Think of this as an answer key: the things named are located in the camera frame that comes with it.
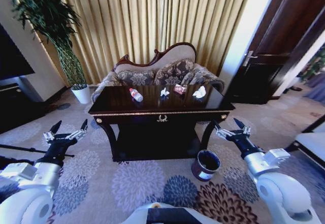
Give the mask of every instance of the floral carpet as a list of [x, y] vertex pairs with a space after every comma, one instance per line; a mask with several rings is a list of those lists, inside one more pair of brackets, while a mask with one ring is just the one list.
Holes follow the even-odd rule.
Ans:
[[[325, 114], [322, 104], [302, 97], [309, 89], [301, 87], [303, 91], [289, 91], [266, 105], [234, 104], [236, 109], [221, 126], [236, 129], [235, 117], [251, 126], [251, 141], [264, 150], [286, 147]], [[67, 151], [75, 157], [65, 159], [47, 223], [121, 223], [139, 206], [156, 201], [194, 208], [222, 223], [271, 223], [238, 149], [214, 132], [208, 148], [219, 156], [221, 167], [211, 181], [200, 182], [190, 169], [193, 159], [112, 162], [106, 134], [87, 114], [91, 104], [79, 104], [69, 90], [55, 104], [56, 110], [46, 116], [0, 135], [3, 144], [46, 150], [42, 134], [53, 124], [62, 120], [59, 133], [70, 133], [88, 119], [88, 134]], [[206, 125], [197, 123], [199, 138]], [[42, 156], [8, 149], [1, 149], [1, 155], [31, 161]], [[308, 189], [314, 209], [325, 222], [324, 172], [299, 151], [281, 164], [281, 172]], [[15, 183], [0, 179], [0, 202], [17, 191]]]

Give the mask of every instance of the water bottle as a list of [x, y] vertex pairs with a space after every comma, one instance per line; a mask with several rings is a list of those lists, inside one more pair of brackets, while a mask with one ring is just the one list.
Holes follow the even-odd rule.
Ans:
[[134, 88], [130, 88], [131, 96], [137, 101], [141, 102], [143, 100], [143, 96]]

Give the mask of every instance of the dark wooden table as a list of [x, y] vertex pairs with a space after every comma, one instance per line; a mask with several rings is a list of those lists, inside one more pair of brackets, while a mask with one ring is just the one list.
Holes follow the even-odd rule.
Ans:
[[[161, 98], [164, 87], [170, 94]], [[173, 85], [135, 86], [143, 95], [142, 102], [131, 97], [127, 86], [105, 87], [89, 114], [105, 130], [113, 161], [194, 158], [206, 149], [214, 124], [208, 124], [200, 141], [196, 122], [221, 122], [234, 106], [210, 85], [205, 85], [207, 94], [196, 99], [192, 95], [199, 87], [189, 85], [180, 95]], [[119, 127], [117, 139], [112, 124]]]

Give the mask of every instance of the table drawer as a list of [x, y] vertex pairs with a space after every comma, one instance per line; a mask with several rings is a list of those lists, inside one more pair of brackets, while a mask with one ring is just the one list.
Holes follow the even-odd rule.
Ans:
[[119, 124], [119, 123], [167, 123], [167, 122], [183, 122], [188, 121], [223, 121], [228, 116], [229, 111], [218, 112], [188, 112], [188, 113], [148, 113], [148, 114], [128, 114], [128, 115], [94, 115], [98, 124]]

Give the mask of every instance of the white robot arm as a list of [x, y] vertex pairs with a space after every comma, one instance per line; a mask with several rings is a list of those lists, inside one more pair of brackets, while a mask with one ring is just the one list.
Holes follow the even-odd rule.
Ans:
[[266, 154], [248, 139], [250, 128], [235, 119], [240, 130], [221, 129], [215, 122], [216, 134], [234, 142], [248, 165], [248, 174], [256, 184], [259, 196], [266, 202], [276, 224], [321, 223], [311, 206], [308, 191], [294, 178], [278, 173], [278, 164], [290, 154], [284, 149], [271, 149]]
[[59, 185], [58, 174], [63, 166], [64, 155], [69, 146], [84, 137], [87, 130], [85, 120], [80, 130], [56, 135], [60, 124], [61, 121], [44, 133], [50, 147], [34, 166], [12, 163], [0, 173], [0, 176], [18, 182], [18, 186], [24, 189], [0, 204], [0, 223], [44, 224], [50, 216], [52, 197]]

